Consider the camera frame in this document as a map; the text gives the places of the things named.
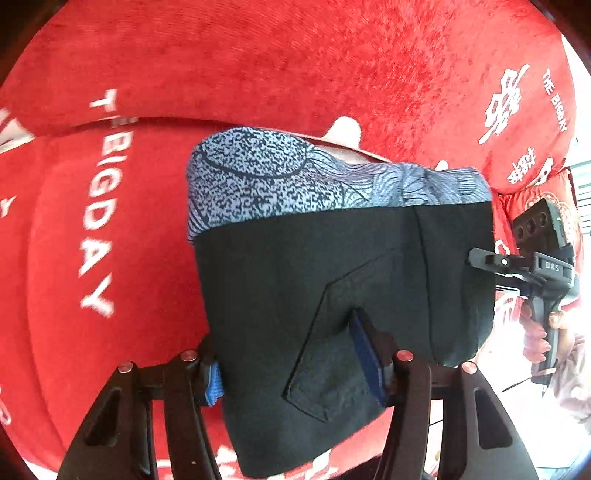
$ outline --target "chinese character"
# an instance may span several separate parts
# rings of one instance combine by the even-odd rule
[[[500,255],[511,255],[511,250],[509,250],[509,247],[505,245],[502,239],[500,239],[495,242],[495,253]]]
[[[0,394],[2,393],[2,385],[0,385]],[[10,416],[6,405],[0,400],[0,423],[7,427],[12,423],[12,417]]]
[[[513,163],[513,171],[507,177],[507,180],[509,180],[509,182],[511,184],[515,184],[518,181],[523,180],[523,177],[525,176],[526,173],[528,173],[528,171],[530,170],[530,168],[533,165],[535,165],[534,149],[529,147],[527,149],[527,154],[523,155],[519,159],[519,162],[517,162],[517,165],[515,165],[515,163]]]
[[[538,173],[538,176],[530,182],[528,187],[532,187],[534,185],[542,185],[543,183],[546,183],[546,180],[548,180],[548,175],[550,175],[550,173],[552,172],[553,166],[554,159],[552,157],[546,158],[546,161],[544,162],[544,165],[542,166],[540,173]]]
[[[6,217],[8,215],[8,209],[10,205],[14,202],[16,197],[11,197],[9,199],[0,200],[0,218]]]
[[[234,468],[238,467],[237,461],[238,457],[234,450],[230,450],[225,445],[217,449],[216,463],[222,480],[243,480],[242,474]]]
[[[495,302],[495,326],[502,326],[511,321],[513,312],[517,307],[519,295],[513,291],[506,291],[501,298]]]
[[[490,130],[478,141],[480,145],[486,142],[492,134],[500,134],[507,126],[509,117],[519,110],[521,89],[517,88],[524,73],[530,68],[527,63],[521,67],[519,73],[506,69],[501,79],[501,92],[494,93],[491,104],[486,109],[484,126]]]

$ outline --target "red pillow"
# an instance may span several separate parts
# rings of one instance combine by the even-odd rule
[[[57,469],[65,448],[48,415],[27,314],[29,238],[52,153],[39,139],[0,156],[0,421],[27,460]]]
[[[2,106],[35,135],[122,115],[319,137],[346,115],[362,149],[500,193],[559,171],[575,115],[560,31],[528,0],[70,0]]]

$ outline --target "finger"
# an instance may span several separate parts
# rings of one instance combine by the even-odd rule
[[[556,357],[558,361],[565,360],[570,353],[573,351],[575,346],[575,335],[570,330],[561,330],[560,335],[558,336],[558,350],[556,352]]]
[[[565,329],[568,328],[566,315],[564,312],[552,312],[550,313],[550,317],[548,318],[548,323],[552,328],[561,328]]]
[[[531,318],[531,313],[532,313],[531,312],[531,307],[527,303],[524,303],[521,306],[521,311],[519,313],[519,316],[530,319]]]
[[[535,338],[529,335],[525,336],[523,344],[528,350],[539,353],[547,352],[552,348],[546,340],[542,338]]]
[[[545,338],[546,331],[538,322],[534,322],[532,319],[520,318],[519,323],[523,326],[525,333],[535,338]]]
[[[584,345],[585,343],[585,335],[582,335],[581,333],[576,333],[574,336],[574,345],[579,346]]]
[[[527,348],[523,349],[523,355],[525,358],[527,358],[533,364],[539,364],[540,362],[543,362],[544,360],[546,360],[546,357],[543,353],[534,352],[534,351],[529,350]]]

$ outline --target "black plastic mount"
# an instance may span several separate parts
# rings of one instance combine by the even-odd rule
[[[564,248],[566,251],[571,249],[570,244]],[[572,301],[579,296],[579,278],[574,266],[539,252],[522,257],[495,254],[480,248],[470,250],[468,262],[475,268],[497,274],[497,288],[516,290],[527,299],[532,319],[544,327],[545,339],[551,347],[543,362],[532,364],[531,380],[548,387],[556,370],[559,336],[558,330],[550,326],[550,314],[560,310],[562,301]]]
[[[80,426],[58,480],[157,480],[152,400],[164,401],[175,479],[221,480],[200,413],[203,366],[183,354],[156,367],[120,365]]]
[[[515,427],[476,369],[395,359],[395,404],[375,480],[423,477],[432,399],[444,401],[439,479],[537,478]],[[176,480],[221,480],[200,414],[200,360],[121,365],[111,375],[74,438],[58,480],[157,480],[151,400],[163,400]]]
[[[568,240],[558,207],[547,199],[540,199],[513,220],[513,237],[519,253],[524,257],[542,252],[574,265],[574,249]]]

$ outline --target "back pocket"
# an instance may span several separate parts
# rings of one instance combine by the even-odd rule
[[[400,348],[431,359],[426,285],[420,248],[404,255],[389,250],[328,284],[284,398],[323,422],[353,406],[375,408],[349,334],[348,314],[363,307]]]

